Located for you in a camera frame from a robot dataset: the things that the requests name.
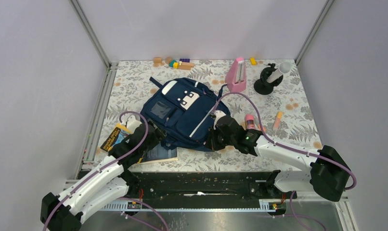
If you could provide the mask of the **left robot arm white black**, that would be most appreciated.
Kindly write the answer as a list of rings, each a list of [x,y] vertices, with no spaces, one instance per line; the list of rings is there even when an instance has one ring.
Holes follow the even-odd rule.
[[[40,211],[43,230],[78,231],[91,215],[113,200],[135,197],[140,181],[129,168],[164,137],[164,131],[152,123],[135,125],[134,131],[113,145],[103,161],[77,183],[58,195],[50,192],[43,197]]]

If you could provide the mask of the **tan wooden cube block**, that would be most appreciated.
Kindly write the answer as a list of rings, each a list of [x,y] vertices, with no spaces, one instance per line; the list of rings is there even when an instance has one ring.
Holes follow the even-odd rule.
[[[162,57],[154,57],[153,58],[154,64],[161,64],[163,62]]]

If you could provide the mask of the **navy blue student backpack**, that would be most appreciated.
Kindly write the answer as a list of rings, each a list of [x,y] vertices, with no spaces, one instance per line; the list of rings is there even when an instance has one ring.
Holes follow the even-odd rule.
[[[222,92],[216,94],[205,84],[186,77],[164,84],[153,77],[149,80],[159,89],[143,105],[141,115],[165,131],[161,146],[167,150],[180,147],[210,152],[206,141],[214,125],[210,113],[215,103],[217,110],[230,115],[229,108],[220,100]]]

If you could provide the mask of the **dark blue paperback book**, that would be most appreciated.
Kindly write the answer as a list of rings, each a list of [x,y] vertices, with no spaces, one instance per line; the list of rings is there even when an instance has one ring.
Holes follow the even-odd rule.
[[[177,149],[167,150],[159,144],[152,150],[146,152],[139,160],[138,164],[153,164],[177,160]]]

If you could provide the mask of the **round tan wooden block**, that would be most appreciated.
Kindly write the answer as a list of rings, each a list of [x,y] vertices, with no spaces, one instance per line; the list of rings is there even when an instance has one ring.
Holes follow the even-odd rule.
[[[170,64],[170,62],[171,62],[172,60],[173,60],[172,57],[167,57],[167,58],[165,59],[165,63],[166,63],[166,64]]]

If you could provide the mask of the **long tan wooden block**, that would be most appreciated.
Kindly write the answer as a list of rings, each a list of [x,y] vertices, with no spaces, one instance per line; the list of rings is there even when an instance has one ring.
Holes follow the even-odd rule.
[[[191,70],[195,66],[194,63],[181,62],[178,64],[178,69],[180,70]]]

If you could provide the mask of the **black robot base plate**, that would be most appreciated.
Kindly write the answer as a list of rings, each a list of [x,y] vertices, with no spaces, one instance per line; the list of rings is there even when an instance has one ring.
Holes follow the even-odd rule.
[[[281,192],[269,179],[277,172],[136,172],[140,190],[126,197],[141,199],[148,205],[206,202],[212,205],[229,201],[296,199],[291,192]]]

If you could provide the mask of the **yellow black treehouse book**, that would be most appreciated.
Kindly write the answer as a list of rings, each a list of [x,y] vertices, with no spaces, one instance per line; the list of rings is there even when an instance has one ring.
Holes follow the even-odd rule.
[[[107,139],[102,143],[100,149],[109,152],[114,145],[122,142],[127,136],[131,134],[130,130],[121,123],[117,123]]]

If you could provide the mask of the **orange pink highlighter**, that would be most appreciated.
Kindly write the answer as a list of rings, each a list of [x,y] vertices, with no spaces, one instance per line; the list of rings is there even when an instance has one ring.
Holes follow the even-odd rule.
[[[283,112],[282,111],[279,111],[275,117],[275,121],[273,123],[273,127],[272,127],[272,130],[273,131],[277,131],[279,129],[279,125],[280,125],[280,122],[281,122],[281,119],[283,117]]]

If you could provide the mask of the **purple wooden block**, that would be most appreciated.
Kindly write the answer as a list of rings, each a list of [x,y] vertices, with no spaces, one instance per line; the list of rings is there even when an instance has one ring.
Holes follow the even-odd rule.
[[[184,58],[180,58],[179,59],[180,62],[185,62],[185,63],[189,63],[190,62],[190,59],[184,59]]]

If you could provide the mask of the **teal wooden block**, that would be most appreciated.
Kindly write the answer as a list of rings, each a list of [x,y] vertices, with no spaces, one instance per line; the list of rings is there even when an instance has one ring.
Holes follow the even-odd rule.
[[[174,67],[175,65],[178,65],[176,60],[171,60],[168,64],[170,67]]]

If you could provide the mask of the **floral patterned table mat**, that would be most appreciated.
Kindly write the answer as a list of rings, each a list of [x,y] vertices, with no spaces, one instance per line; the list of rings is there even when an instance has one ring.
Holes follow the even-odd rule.
[[[247,114],[261,115],[265,132],[271,138],[318,150],[322,148],[319,132],[303,89],[301,78],[294,60],[291,71],[284,76],[282,83],[269,95],[260,95],[253,85],[259,79],[269,60],[259,60],[257,65],[246,63],[247,87],[242,95],[230,95],[223,99],[233,117],[243,125]],[[231,60],[196,60],[195,66],[187,70],[178,70],[165,64],[156,65],[152,61],[121,61],[118,64],[106,109],[99,144],[110,135],[124,111],[139,112],[143,104],[157,92],[151,83],[153,77],[160,83],[178,77],[188,77],[207,85],[213,91],[219,91],[225,82],[225,76],[232,66]],[[273,123],[279,111],[283,112],[279,129],[273,131]],[[229,146],[217,152],[200,152],[183,148],[177,149],[178,160],[138,164],[131,171],[273,171],[293,170],[292,166],[277,159],[245,155]]]

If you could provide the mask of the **black stand with white tube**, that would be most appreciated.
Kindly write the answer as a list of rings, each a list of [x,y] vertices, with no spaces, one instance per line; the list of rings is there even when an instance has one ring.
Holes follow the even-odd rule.
[[[269,63],[259,76],[259,80],[254,83],[254,90],[261,95],[269,95],[274,88],[279,86],[284,79],[284,75],[288,74],[292,69],[290,62],[282,62],[278,66],[274,63]]]

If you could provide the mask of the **pink metronome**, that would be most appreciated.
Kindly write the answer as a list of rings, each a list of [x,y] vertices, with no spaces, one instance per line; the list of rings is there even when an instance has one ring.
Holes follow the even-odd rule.
[[[225,83],[230,92],[243,92],[246,89],[246,63],[243,57],[238,57],[230,67]]]

